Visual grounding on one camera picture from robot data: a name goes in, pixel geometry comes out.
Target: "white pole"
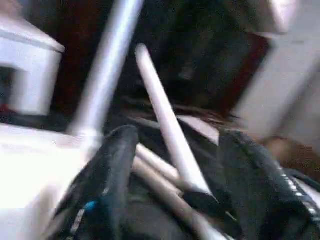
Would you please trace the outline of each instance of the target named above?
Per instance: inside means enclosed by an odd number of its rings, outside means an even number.
[[[213,228],[205,217],[179,197],[181,193],[179,189],[139,157],[134,158],[132,170],[155,191],[162,201],[167,203],[181,220],[195,231],[201,240],[226,240],[223,234]]]
[[[144,0],[116,0],[69,131],[96,138],[110,108]]]
[[[135,54],[145,88],[160,124],[161,133],[182,180],[191,189],[199,189],[211,195],[204,176],[169,103],[147,47],[139,45],[136,48]]]
[[[146,148],[144,145],[139,143],[136,146],[135,154],[148,165],[157,170],[160,174],[162,174],[165,178],[167,178],[174,185],[179,187],[180,189],[185,189],[183,182],[180,179],[178,170],[165,162],[161,157],[156,155],[153,151]]]

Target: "white rod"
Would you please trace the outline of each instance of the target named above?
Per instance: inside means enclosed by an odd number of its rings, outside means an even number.
[[[165,180],[139,157],[134,158],[132,170],[142,178],[172,211],[195,231],[201,240],[226,240],[221,232],[213,228],[208,220],[192,209],[182,198],[181,191]]]
[[[199,189],[211,195],[205,178],[170,105],[147,47],[139,45],[136,48],[135,54],[137,65],[149,94],[156,118],[160,124],[165,144],[182,180],[191,189]]]
[[[162,174],[165,178],[167,178],[174,185],[179,187],[180,189],[184,189],[183,182],[180,179],[178,170],[165,162],[161,157],[156,155],[154,152],[146,148],[144,145],[139,143],[136,146],[135,154],[148,165],[153,167],[156,171]]]
[[[74,135],[99,137],[144,0],[115,0],[74,122]]]

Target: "gray rod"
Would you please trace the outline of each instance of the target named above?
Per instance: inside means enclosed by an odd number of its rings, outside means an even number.
[[[69,131],[98,137],[109,111],[144,0],[115,0]]]

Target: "white furniture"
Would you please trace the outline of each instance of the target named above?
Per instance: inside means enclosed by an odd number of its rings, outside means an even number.
[[[55,208],[89,160],[81,139],[0,124],[0,239],[42,240]]]
[[[9,108],[47,115],[64,47],[27,21],[0,14],[0,66],[14,68]]]

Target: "metal pole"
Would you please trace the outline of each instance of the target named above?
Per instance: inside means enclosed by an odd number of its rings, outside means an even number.
[[[144,0],[115,0],[69,132],[101,136]]]
[[[210,189],[188,145],[185,135],[170,105],[155,66],[145,45],[136,48],[136,61],[148,92],[165,144],[181,179],[191,189],[210,194]]]

